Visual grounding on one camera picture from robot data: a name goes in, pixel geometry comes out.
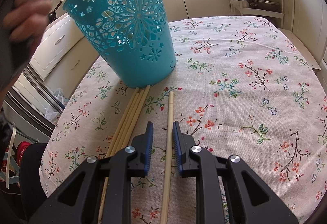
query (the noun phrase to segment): wooden chopstick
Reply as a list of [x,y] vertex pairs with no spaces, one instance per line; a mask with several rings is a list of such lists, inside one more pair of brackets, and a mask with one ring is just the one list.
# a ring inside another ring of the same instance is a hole
[[[135,94],[135,97],[133,99],[133,102],[131,103],[129,112],[127,113],[126,118],[120,127],[120,131],[117,135],[115,144],[114,144],[109,156],[114,155],[120,149],[125,148],[127,146],[128,142],[130,140],[131,134],[133,132],[133,129],[136,125],[137,119],[143,108],[145,99],[147,98],[149,90],[150,90],[150,86],[148,85],[145,90],[141,90],[140,93]],[[105,195],[106,195],[106,191],[107,191],[108,180],[109,180],[109,178],[106,177],[104,185],[103,185],[103,189],[102,189],[101,204],[100,204],[99,215],[98,215],[98,223],[101,223],[102,216],[103,216],[104,202],[105,202]]]
[[166,164],[165,177],[163,179],[163,192],[161,203],[160,224],[167,224],[168,208],[169,208],[169,192],[170,192],[170,178],[171,178],[171,162],[173,154],[173,122],[174,122],[174,93],[169,92],[169,106],[168,106],[168,125],[167,125],[167,146],[166,146]]

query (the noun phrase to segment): pot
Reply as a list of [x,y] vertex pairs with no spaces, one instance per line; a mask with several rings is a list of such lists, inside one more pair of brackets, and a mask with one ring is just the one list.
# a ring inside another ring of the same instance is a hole
[[245,0],[249,3],[249,8],[261,9],[265,11],[279,12],[279,3],[269,0]]
[[59,2],[59,4],[56,6],[56,8],[54,9],[54,11],[50,12],[48,14],[48,18],[49,18],[49,22],[52,23],[53,21],[55,21],[57,19],[57,14],[56,14],[56,10],[59,8],[59,6],[63,3],[63,0],[61,0]]

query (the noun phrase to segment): kitchen utensil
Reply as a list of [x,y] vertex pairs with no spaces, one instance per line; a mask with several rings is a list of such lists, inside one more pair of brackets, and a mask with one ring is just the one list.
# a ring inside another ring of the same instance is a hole
[[279,3],[269,0],[246,0],[249,3],[249,8],[261,9],[272,12],[279,12]]
[[55,21],[57,19],[56,10],[59,8],[59,6],[61,6],[62,3],[63,3],[63,0],[61,0],[59,2],[59,4],[57,4],[56,8],[52,12],[50,12],[48,14],[48,18],[49,18],[50,23],[52,23],[53,21]]
[[63,9],[127,86],[154,85],[174,69],[162,0],[66,0]]

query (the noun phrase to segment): red object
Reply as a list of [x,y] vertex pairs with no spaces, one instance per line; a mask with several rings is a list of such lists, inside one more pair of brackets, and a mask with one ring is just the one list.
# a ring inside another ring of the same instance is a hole
[[22,162],[22,155],[24,154],[25,150],[31,145],[29,142],[20,142],[17,147],[17,153],[16,153],[16,162],[17,165],[20,166]]

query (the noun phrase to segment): silver screw head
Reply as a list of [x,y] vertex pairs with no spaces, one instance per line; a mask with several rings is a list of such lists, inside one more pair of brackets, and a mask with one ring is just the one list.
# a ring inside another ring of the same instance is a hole
[[191,147],[191,150],[192,150],[194,153],[199,153],[199,152],[201,152],[202,148],[199,147],[199,146],[193,146],[193,147]]
[[89,157],[86,159],[86,161],[87,161],[88,163],[94,163],[94,162],[96,162],[96,160],[97,160],[97,157],[96,157],[96,156],[89,156]]
[[125,148],[125,152],[127,153],[133,153],[135,151],[135,147],[128,146]]
[[238,163],[240,162],[241,158],[238,155],[231,156],[231,162]]

